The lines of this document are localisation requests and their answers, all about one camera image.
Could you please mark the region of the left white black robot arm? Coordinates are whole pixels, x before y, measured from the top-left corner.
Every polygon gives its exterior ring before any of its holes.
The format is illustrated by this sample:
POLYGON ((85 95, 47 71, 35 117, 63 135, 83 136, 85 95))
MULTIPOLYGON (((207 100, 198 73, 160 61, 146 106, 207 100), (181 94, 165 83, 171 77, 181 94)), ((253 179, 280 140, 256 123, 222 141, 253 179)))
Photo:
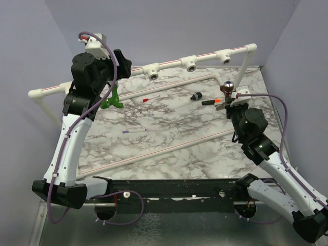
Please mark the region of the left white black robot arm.
POLYGON ((80 209, 84 202, 104 194, 107 182, 96 180, 96 187, 76 180, 78 159, 85 137, 91 128, 104 87, 114 78, 129 78, 132 62, 121 50, 113 51, 112 59, 97 59, 90 53, 73 57, 71 73, 73 82, 64 99, 63 123, 52 161, 42 180, 35 180, 32 191, 44 201, 73 209, 80 209))

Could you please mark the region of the white PVC pipe frame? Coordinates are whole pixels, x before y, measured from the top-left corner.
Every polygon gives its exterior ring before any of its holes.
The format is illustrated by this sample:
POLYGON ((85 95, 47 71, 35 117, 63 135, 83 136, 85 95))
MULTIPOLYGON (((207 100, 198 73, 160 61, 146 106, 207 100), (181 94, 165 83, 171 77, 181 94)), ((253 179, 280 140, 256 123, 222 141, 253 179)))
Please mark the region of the white PVC pipe frame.
POLYGON ((219 75, 234 80, 236 68, 183 68, 124 79, 118 94, 124 107, 99 110, 81 150, 79 179, 237 178, 255 170, 239 144, 231 141, 233 126, 224 110, 192 101, 222 98, 219 75), (142 103, 144 98, 160 97, 142 103), (123 130, 147 129, 123 134, 123 130))

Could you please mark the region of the brown plastic faucet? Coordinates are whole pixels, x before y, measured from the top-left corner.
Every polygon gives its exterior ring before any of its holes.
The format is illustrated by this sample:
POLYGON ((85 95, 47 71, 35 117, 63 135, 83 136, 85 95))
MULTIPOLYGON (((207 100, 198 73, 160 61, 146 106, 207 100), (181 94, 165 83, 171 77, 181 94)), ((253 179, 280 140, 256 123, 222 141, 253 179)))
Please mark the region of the brown plastic faucet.
POLYGON ((224 101, 227 102, 234 91, 234 83, 231 81, 225 81, 222 85, 220 85, 220 90, 224 94, 224 101))

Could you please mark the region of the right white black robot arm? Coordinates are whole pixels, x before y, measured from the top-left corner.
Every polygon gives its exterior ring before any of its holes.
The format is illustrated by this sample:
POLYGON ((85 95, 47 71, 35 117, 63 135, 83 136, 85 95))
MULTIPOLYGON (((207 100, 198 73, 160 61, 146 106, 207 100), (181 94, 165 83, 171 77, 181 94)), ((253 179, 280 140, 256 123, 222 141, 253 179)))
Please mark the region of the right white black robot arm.
POLYGON ((286 191, 282 194, 248 174, 238 185, 286 218, 305 241, 315 243, 327 233, 327 197, 314 189, 284 158, 264 134, 268 122, 261 109, 248 104, 227 105, 226 116, 234 127, 233 141, 241 144, 248 159, 270 174, 286 191))

